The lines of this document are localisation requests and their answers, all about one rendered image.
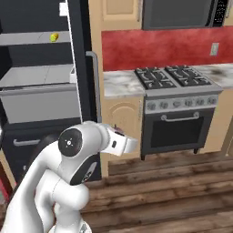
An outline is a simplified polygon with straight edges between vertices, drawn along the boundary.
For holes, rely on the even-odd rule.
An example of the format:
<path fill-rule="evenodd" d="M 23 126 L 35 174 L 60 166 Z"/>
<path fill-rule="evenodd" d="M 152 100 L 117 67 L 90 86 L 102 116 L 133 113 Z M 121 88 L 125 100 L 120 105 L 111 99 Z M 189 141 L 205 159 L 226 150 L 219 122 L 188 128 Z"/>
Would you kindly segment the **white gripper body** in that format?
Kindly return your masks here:
<path fill-rule="evenodd" d="M 124 154 L 133 152 L 137 147 L 137 140 L 133 137 L 129 137 L 126 142 Z"/>

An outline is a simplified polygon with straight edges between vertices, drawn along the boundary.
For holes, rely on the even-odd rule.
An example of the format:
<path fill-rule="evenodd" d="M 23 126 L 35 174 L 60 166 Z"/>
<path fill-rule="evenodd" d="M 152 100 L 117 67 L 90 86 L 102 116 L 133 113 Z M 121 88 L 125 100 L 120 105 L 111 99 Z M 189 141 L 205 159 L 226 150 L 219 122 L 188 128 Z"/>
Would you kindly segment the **black fridge door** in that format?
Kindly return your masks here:
<path fill-rule="evenodd" d="M 82 123 L 97 122 L 93 61 L 91 57 L 86 56 L 86 51 L 92 51 L 88 0 L 66 0 L 66 2 L 80 120 Z M 99 179 L 101 179 L 99 152 L 86 152 L 71 181 L 78 184 Z"/>

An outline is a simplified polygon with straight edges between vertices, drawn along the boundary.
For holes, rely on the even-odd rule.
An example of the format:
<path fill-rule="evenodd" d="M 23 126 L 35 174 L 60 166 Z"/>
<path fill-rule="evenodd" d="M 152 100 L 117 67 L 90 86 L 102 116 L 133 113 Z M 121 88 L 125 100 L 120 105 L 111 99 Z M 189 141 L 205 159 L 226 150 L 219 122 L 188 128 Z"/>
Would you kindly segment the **grey fridge crisper drawer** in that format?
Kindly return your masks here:
<path fill-rule="evenodd" d="M 80 117 L 72 65 L 12 67 L 0 80 L 8 122 L 27 123 Z"/>

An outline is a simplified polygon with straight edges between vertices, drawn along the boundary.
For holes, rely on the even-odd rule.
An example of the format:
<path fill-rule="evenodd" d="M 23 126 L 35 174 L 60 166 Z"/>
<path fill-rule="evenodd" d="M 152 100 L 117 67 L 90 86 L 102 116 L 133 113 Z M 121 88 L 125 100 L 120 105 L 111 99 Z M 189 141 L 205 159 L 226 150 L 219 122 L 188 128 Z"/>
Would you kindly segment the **grey fridge shelf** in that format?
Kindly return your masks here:
<path fill-rule="evenodd" d="M 1 34 L 0 46 L 49 44 L 49 43 L 53 43 L 50 39 L 50 36 L 55 33 L 58 33 L 58 38 L 55 41 L 55 43 L 70 42 L 70 34 L 68 31 L 15 33 L 15 34 Z"/>

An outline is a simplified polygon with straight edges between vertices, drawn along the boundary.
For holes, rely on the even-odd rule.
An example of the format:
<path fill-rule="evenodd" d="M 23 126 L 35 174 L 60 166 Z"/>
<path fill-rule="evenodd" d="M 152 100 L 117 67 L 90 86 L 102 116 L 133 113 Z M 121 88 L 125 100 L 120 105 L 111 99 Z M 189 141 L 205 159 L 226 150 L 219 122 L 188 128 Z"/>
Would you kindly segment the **black fridge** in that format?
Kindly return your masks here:
<path fill-rule="evenodd" d="M 0 35 L 69 32 L 67 17 L 66 0 L 0 0 Z M 72 65 L 70 81 L 77 83 L 71 38 L 69 43 L 0 46 L 0 80 L 12 67 L 56 65 Z M 9 123 L 1 99 L 0 119 L 4 126 Z"/>

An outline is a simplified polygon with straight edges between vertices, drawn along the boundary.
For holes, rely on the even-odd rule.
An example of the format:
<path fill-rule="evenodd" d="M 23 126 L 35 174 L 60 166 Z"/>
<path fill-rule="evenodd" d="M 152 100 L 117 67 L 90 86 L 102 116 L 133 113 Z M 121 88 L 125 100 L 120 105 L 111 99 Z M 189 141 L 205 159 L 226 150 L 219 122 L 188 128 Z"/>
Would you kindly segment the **beige base cupboard door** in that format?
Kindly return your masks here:
<path fill-rule="evenodd" d="M 112 127 L 118 127 L 127 136 L 138 140 L 136 149 L 121 157 L 101 154 L 102 177 L 108 176 L 108 162 L 119 159 L 129 159 L 140 156 L 141 128 L 143 117 L 143 96 L 128 96 L 123 98 L 106 99 L 102 110 L 103 122 Z"/>

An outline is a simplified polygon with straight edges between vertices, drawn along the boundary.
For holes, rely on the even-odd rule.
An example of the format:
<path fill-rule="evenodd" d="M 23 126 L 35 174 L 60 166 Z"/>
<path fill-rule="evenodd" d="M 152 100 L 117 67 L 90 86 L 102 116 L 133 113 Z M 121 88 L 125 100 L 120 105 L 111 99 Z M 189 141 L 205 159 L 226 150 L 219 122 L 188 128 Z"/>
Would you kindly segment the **black oven door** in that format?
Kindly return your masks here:
<path fill-rule="evenodd" d="M 193 149 L 195 153 L 207 140 L 208 131 L 214 115 L 214 108 L 187 111 L 146 114 L 143 121 L 141 139 L 141 159 L 147 155 Z M 199 119 L 181 122 L 165 122 L 162 115 L 186 116 L 198 112 Z"/>

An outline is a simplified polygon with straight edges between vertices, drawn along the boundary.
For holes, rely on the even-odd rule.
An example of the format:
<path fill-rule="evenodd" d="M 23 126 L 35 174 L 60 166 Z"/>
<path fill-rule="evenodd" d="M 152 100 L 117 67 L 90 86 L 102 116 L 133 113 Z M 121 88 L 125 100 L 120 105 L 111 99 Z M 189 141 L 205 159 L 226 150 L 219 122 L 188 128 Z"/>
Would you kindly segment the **grey stove with oven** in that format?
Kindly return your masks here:
<path fill-rule="evenodd" d="M 218 104 L 218 96 L 222 92 L 222 88 L 217 84 L 215 84 L 213 81 L 211 81 L 209 78 L 208 80 L 211 82 L 210 86 L 189 86 L 189 87 L 176 87 L 176 88 L 168 88 L 168 89 L 150 89 L 150 90 L 146 90 L 144 88 L 145 89 L 144 116 L 146 114 L 159 114 L 159 113 L 187 111 L 187 110 L 204 109 L 204 108 L 215 109 Z M 210 97 L 215 97 L 217 99 L 217 103 L 215 105 L 209 104 L 208 100 Z M 197 106 L 196 101 L 198 98 L 204 99 L 203 106 Z M 193 106 L 185 105 L 185 101 L 187 99 L 192 99 Z M 181 102 L 181 106 L 174 108 L 173 102 L 176 100 Z M 156 104 L 155 110 L 147 109 L 147 104 L 150 102 Z M 168 108 L 161 109 L 160 108 L 161 102 L 168 102 Z"/>

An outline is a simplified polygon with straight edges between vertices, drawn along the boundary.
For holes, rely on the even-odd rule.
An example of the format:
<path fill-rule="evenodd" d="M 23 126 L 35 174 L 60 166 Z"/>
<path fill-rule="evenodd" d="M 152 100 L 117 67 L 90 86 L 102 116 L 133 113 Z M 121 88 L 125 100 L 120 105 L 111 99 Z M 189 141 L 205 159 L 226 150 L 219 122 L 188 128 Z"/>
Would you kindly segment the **black gas hob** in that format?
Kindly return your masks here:
<path fill-rule="evenodd" d="M 211 85 L 191 66 L 137 68 L 135 74 L 146 90 Z"/>

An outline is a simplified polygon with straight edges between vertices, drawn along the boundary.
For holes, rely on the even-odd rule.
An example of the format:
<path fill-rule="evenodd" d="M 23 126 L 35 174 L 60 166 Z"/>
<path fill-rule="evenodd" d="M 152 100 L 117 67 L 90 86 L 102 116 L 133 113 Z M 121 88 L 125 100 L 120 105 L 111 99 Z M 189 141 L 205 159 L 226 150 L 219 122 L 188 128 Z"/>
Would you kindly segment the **beige base cupboard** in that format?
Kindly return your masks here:
<path fill-rule="evenodd" d="M 233 89 L 225 89 L 218 98 L 218 105 L 208 131 L 205 146 L 201 153 L 218 152 L 221 150 L 228 128 L 233 117 Z"/>

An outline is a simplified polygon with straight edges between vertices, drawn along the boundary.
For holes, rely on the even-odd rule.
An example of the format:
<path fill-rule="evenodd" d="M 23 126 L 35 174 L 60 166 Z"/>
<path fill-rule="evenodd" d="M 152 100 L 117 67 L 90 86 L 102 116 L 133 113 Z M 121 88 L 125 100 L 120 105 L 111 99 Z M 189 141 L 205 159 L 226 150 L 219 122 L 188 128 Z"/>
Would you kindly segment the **black freezer drawer front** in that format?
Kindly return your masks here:
<path fill-rule="evenodd" d="M 50 134 L 61 133 L 64 129 L 80 123 L 79 118 L 68 118 L 60 120 L 36 121 L 28 123 L 6 123 L 2 148 L 6 160 L 14 175 L 15 182 L 21 179 L 25 169 L 31 162 L 36 145 L 16 147 L 13 140 L 18 141 L 43 139 Z"/>

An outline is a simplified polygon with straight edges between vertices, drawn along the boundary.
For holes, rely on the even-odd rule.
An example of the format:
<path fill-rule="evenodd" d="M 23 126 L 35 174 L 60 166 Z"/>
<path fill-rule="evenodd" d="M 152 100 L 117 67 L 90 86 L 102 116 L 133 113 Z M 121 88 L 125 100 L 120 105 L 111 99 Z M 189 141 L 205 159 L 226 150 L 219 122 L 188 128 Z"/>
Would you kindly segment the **grey microwave oven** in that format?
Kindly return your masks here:
<path fill-rule="evenodd" d="M 144 0 L 143 30 L 223 26 L 230 0 Z"/>

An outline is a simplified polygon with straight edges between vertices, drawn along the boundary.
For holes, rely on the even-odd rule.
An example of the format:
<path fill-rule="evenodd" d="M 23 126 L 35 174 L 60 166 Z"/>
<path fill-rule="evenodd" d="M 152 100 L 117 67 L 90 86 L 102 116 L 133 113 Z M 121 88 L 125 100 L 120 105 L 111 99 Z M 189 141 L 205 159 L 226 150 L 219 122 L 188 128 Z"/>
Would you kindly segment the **grey wall socket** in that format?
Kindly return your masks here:
<path fill-rule="evenodd" d="M 210 55 L 216 56 L 218 54 L 219 43 L 213 43 L 210 48 Z"/>

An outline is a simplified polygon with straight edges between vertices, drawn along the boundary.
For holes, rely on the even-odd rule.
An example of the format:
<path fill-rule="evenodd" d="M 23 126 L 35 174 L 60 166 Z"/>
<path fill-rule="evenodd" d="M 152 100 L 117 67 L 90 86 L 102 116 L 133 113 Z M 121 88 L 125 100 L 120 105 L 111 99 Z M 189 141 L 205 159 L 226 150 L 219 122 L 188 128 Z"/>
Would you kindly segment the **beige wall cupboard door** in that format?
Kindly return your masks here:
<path fill-rule="evenodd" d="M 138 0 L 103 0 L 103 17 L 108 21 L 136 20 Z"/>

